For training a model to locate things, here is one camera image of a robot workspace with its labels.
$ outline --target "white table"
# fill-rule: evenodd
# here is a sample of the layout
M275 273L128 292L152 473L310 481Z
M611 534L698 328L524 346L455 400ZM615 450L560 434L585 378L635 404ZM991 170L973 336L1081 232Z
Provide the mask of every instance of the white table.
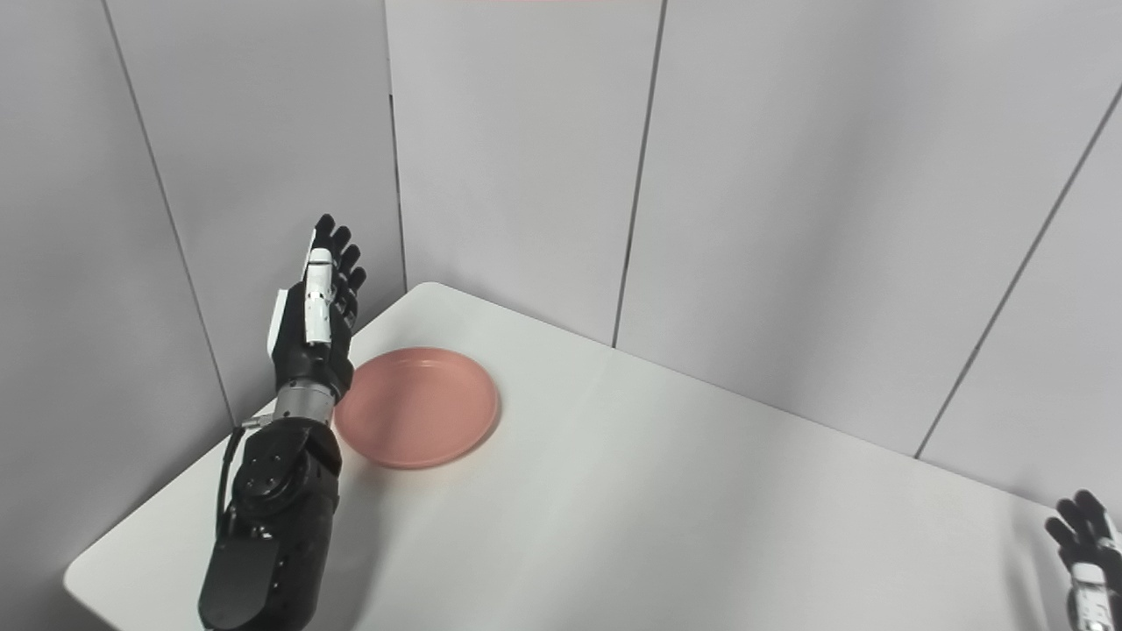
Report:
M498 429L422 472L343 447L311 630L1066 629L1043 506L441 285L351 357L407 346L487 368ZM199 631L221 451L83 552L74 597Z

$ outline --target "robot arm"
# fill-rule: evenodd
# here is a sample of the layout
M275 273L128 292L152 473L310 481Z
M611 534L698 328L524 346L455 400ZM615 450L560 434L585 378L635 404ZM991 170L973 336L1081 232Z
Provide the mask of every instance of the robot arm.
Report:
M277 295L269 356L277 403L246 440L226 505L226 476L245 428L223 460L214 548L199 597L214 631L300 631L315 613L339 503L342 458L329 423L350 388L347 358L366 272L350 230L324 214L303 275Z
M1075 631L1114 631L1122 614L1122 536L1103 504L1089 491L1056 504L1063 520L1045 529L1059 545L1059 558L1072 573L1067 613Z

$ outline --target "panel seam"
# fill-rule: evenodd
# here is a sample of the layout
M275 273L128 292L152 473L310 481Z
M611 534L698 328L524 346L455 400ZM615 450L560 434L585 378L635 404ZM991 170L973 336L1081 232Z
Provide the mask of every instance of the panel seam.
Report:
M397 237L402 244L402 293L410 291L410 276L405 269L405 218L402 216L402 174L397 163L397 116L394 112L394 95L389 95L389 137L394 149L394 188L397 194Z
M624 312L624 292L627 290L627 272L631 268L632 244L635 239L635 217L638 214L638 194L643 185L643 166L646 162L646 141L651 134L651 111L654 108L654 86L659 79L659 58L662 56L662 31L666 24L666 3L659 8L659 30L654 36L654 58L651 62L651 88L646 95L646 115L643 119L643 138L638 146L638 168L635 173L635 195L632 200L631 218L627 223L627 244L624 247L624 266L619 276L619 298L616 302L616 321L611 329L611 348L619 344L619 322Z
M226 414L230 421L230 426L236 426L237 421L233 418L233 409L230 406L230 397L226 392L226 384L222 383L222 373L218 367L218 357L214 355L214 346L211 344L210 331L206 330L206 320L203 318L203 309L199 303L199 293L195 291L194 280L191 277L191 268L187 266L187 257L183 252L183 241L180 239L180 230L175 226L175 218L172 216L172 205L167 200L167 190L164 186L164 177L159 173L159 165L156 163L156 153L151 148L151 139L148 136L148 127L144 122L144 116L140 113L140 102L137 100L136 89L132 85L132 76L129 74L128 64L125 63L125 52L121 49L121 40L117 35L117 26L113 24L113 16L109 10L109 1L101 0L101 8L105 12L105 22L109 25L109 34L113 38L113 47L117 51L117 60L121 65L121 72L125 74L125 84L129 91L129 99L132 100L132 109L137 116L137 122L140 125L140 135L144 138L145 148L148 152L148 161L151 164L153 173L156 176L156 185L159 189L159 196L164 203L164 212L167 216L167 222L172 227L172 237L175 239L175 249L180 255L180 264L183 266L183 273L187 278L187 287L191 290L191 300L195 305L195 316L199 318L199 324L203 330L203 339L206 341L206 351L210 355L211 366L214 369L214 376L218 379L219 392L222 394L222 403L226 405Z
M1045 222L1040 226L1037 231L1036 238L1029 245L1029 250L1024 254L1021 259L1021 264L1017 267L1017 272L1013 273L1013 278L1010 281L1009 285L1005 287L1005 292L1002 294L1001 300L997 301L997 307L994 309L993 314L990 316L990 320L986 322L985 328L982 330L982 336L978 338L977 344L971 350L969 357L966 358L966 364L963 365L962 371L958 373L958 377L955 379L954 385L950 386L950 392L947 393L947 397L942 401L942 405L939 406L939 411L935 415L935 420L931 422L931 427L928 428L927 433L923 436L923 440L919 443L919 448L916 450L913 458L919 459L923 455L923 450L927 448L928 442L931 440L931 436L935 435L935 429L938 427L939 422L942 420L947 408L950 405L950 401L958 393L959 386L962 386L963 381L966 378L966 374L969 373L971 368L974 366L974 360L977 359L978 351L982 350L982 346L985 344L986 339L990 337L990 332L993 330L994 323L997 318L1001 317L1002 311L1005 309L1005 304L1009 302L1009 298L1013 294L1013 290L1017 289L1017 284L1021 281L1021 276L1024 275L1024 269L1029 266L1029 260L1032 259L1032 255L1036 254L1037 248L1040 246L1040 241L1043 240L1045 234L1048 232L1048 228L1051 227L1052 220L1056 218L1056 213L1059 208L1064 204L1067 199L1068 192L1072 190L1072 185L1075 180L1079 176L1079 172L1083 171L1084 164L1091 156L1091 152L1095 148L1095 144L1098 141L1098 137L1102 135L1103 129L1106 127L1106 122L1111 119L1111 115L1114 113L1114 109L1119 104L1119 99L1122 98L1122 85L1114 91L1114 97L1111 99L1110 104L1106 107L1106 112L1098 120L1098 126L1095 127L1094 134L1091 135L1091 140L1087 146L1084 147L1083 153L1079 155L1079 159L1075 163L1075 168L1072 170L1072 174L1068 176L1067 182L1059 191L1055 203L1052 203L1051 209L1048 211L1048 216L1045 218Z

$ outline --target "white wall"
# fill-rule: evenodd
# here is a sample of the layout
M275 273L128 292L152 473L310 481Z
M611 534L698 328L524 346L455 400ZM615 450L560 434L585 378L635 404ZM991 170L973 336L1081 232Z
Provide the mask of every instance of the white wall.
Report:
M104 629L86 546L229 430L99 2L0 2L0 620Z
M1122 506L1122 119L1106 125L923 459L1051 504Z
M610 342L659 0L389 0L411 286Z
M611 340L656 4L390 0L411 285ZM914 454L1122 82L1120 30L1107 0L670 0L618 346ZM1011 357L1051 356L1032 327ZM1047 442L983 458L1003 397L1098 405L1008 364L983 351L1020 385L972 374L927 456L1049 501L1106 479L1034 468Z
M109 0L233 413L273 397L265 331L311 227L355 232L359 323L404 292L380 0Z
M1109 0L671 1L619 348L914 454L1120 33Z

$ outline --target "black cable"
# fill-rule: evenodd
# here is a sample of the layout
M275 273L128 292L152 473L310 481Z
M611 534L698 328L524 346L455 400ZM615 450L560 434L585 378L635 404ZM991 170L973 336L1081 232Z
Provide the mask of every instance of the black cable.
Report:
M230 477L230 463L233 461L233 454L238 450L238 442L246 433L246 428L237 427L230 432L230 438L226 441L226 454L222 455L222 474L218 481L218 514L214 518L215 537L222 529L222 514L226 512L226 485Z

